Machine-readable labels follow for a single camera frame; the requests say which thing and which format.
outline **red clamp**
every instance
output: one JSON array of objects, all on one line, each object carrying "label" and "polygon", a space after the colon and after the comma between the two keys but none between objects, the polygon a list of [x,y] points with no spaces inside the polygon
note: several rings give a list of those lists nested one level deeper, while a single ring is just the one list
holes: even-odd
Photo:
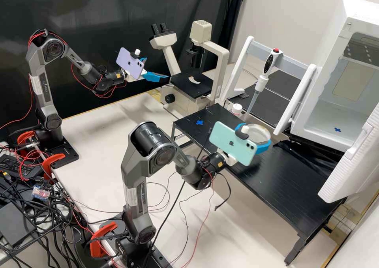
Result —
[{"label": "red clamp", "polygon": [[[17,138],[17,144],[25,144],[26,140],[28,138],[34,137],[34,135],[35,135],[34,131],[27,131],[25,133],[22,133]],[[21,156],[26,156],[28,154],[28,152],[26,150],[20,150],[20,154],[21,154]],[[33,158],[33,157],[38,157],[38,156],[39,156],[38,154],[36,154],[35,156],[34,156],[34,154],[32,154],[30,157]]]},{"label": "red clamp", "polygon": [[[96,233],[94,233],[94,235],[91,237],[91,239],[104,236],[116,228],[117,228],[117,224],[116,224],[116,222],[113,221],[112,223],[105,225],[104,227],[99,229]],[[92,257],[103,257],[106,254],[106,252],[102,248],[99,240],[90,243],[90,251],[91,251]]]},{"label": "red clamp", "polygon": [[25,133],[22,133],[17,138],[17,144],[24,144],[26,142],[26,139],[34,137],[34,131],[27,131]]},{"label": "red clamp", "polygon": [[51,164],[56,162],[57,160],[64,159],[65,157],[65,154],[55,154],[45,159],[41,165],[43,170],[45,171],[43,178],[46,180],[51,179]]}]

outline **microscope knob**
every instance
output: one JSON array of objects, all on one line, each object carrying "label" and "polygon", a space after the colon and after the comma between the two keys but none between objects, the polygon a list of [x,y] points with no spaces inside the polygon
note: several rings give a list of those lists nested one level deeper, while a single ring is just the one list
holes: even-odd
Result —
[{"label": "microscope knob", "polygon": [[172,103],[172,102],[174,102],[174,101],[175,101],[175,95],[173,95],[173,94],[167,94],[167,95],[165,96],[165,101],[166,101],[167,103]]}]

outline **small white bottle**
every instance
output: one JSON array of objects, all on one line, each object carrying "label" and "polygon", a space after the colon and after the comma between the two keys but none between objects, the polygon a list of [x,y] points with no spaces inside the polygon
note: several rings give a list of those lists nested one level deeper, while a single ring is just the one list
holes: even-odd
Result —
[{"label": "small white bottle", "polygon": [[234,103],[230,112],[232,112],[237,117],[241,117],[242,116],[242,105],[239,103]]}]

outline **beige microscope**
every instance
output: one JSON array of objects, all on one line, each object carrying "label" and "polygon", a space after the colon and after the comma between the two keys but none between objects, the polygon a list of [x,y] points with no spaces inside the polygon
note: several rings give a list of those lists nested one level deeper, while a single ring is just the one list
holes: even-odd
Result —
[{"label": "beige microscope", "polygon": [[192,48],[187,50],[192,55],[191,66],[200,67],[204,49],[218,57],[213,80],[195,69],[181,71],[171,46],[176,42],[175,32],[169,31],[161,24],[158,30],[152,25],[154,36],[150,44],[154,49],[162,50],[170,70],[170,84],[162,87],[161,102],[164,108],[177,118],[190,115],[214,104],[220,96],[221,86],[229,58],[229,51],[210,40],[212,25],[204,20],[192,23],[190,39]]}]

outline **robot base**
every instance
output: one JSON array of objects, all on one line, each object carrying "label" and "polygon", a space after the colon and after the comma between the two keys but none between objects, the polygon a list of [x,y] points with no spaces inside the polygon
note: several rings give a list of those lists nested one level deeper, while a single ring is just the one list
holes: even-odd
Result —
[{"label": "robot base", "polygon": [[57,160],[51,164],[53,169],[60,168],[66,164],[69,164],[73,161],[79,159],[78,153],[74,150],[74,148],[70,145],[70,143],[63,137],[62,144],[53,148],[42,148],[44,152],[49,154],[50,156],[55,154],[64,154],[66,157],[60,160]]},{"label": "robot base", "polygon": [[[122,217],[122,213],[115,216],[115,220],[110,220],[103,223],[100,227],[107,225],[111,222],[117,223],[117,228],[113,231],[114,234],[121,234],[127,229],[123,220],[119,218]],[[122,254],[122,262],[128,268],[141,268],[145,257],[148,253],[148,246],[150,242],[146,245],[136,245],[134,242],[129,240],[129,237],[119,238],[117,240],[108,240],[114,251]],[[153,252],[147,261],[146,268],[172,268],[169,262],[164,258],[164,256],[159,252],[159,250],[154,246],[152,248]]]}]

